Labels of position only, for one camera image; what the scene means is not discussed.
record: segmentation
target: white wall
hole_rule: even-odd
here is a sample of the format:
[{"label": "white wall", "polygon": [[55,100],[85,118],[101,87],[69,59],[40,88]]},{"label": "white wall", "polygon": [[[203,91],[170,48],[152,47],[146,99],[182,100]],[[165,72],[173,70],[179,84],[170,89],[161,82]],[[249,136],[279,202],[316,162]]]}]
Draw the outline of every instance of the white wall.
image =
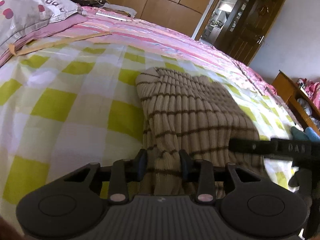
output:
[{"label": "white wall", "polygon": [[320,0],[286,0],[250,67],[267,82],[278,70],[320,80]]}]

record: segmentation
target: open doorway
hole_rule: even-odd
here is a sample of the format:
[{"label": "open doorway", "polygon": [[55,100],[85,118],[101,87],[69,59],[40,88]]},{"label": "open doorway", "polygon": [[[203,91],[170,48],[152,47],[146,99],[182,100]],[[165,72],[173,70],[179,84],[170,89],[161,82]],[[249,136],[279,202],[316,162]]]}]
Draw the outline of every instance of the open doorway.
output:
[{"label": "open doorway", "polygon": [[229,46],[233,30],[237,25],[249,0],[219,0],[200,41],[224,50]]}]

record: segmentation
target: yellow strap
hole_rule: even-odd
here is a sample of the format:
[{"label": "yellow strap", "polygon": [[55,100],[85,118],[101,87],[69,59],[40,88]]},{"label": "yellow strap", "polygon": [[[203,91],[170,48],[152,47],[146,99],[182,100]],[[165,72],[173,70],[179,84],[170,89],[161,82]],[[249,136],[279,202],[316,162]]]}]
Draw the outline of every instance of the yellow strap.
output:
[{"label": "yellow strap", "polygon": [[94,33],[94,34],[89,34],[89,35],[78,36],[78,37],[74,37],[74,38],[63,38],[60,41],[41,44],[39,46],[34,46],[32,48],[22,49],[18,52],[15,52],[14,44],[9,44],[9,51],[11,52],[11,54],[13,54],[15,56],[21,56],[21,55],[25,55],[25,54],[28,54],[28,53],[31,53],[34,51],[38,51],[41,49],[47,49],[50,47],[54,47],[54,46],[57,46],[60,44],[71,43],[74,41],[82,41],[82,40],[86,40],[89,38],[100,37],[100,36],[105,36],[105,35],[109,35],[109,34],[111,34],[111,33],[110,32],[103,32],[103,33]]}]

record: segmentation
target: blue object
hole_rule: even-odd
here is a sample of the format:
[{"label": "blue object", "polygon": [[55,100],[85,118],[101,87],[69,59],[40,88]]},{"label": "blue object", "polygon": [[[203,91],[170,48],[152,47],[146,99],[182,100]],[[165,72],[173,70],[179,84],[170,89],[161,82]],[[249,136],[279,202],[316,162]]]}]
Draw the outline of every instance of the blue object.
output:
[{"label": "blue object", "polygon": [[305,133],[310,141],[320,142],[320,136],[311,127],[307,127]]},{"label": "blue object", "polygon": [[294,126],[290,128],[290,132],[295,140],[309,141],[309,137],[303,131],[298,130]]}]

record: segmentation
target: red polka dot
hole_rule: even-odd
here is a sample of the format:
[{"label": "red polka dot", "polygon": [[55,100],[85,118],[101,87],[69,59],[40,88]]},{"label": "red polka dot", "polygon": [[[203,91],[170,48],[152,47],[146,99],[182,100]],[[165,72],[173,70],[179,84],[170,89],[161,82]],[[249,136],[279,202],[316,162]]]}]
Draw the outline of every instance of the red polka dot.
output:
[{"label": "red polka dot", "polygon": [[44,12],[44,6],[42,4],[38,5],[39,12]]},{"label": "red polka dot", "polygon": [[5,9],[2,14],[6,17],[6,19],[11,19],[13,17],[13,11],[10,8]]}]

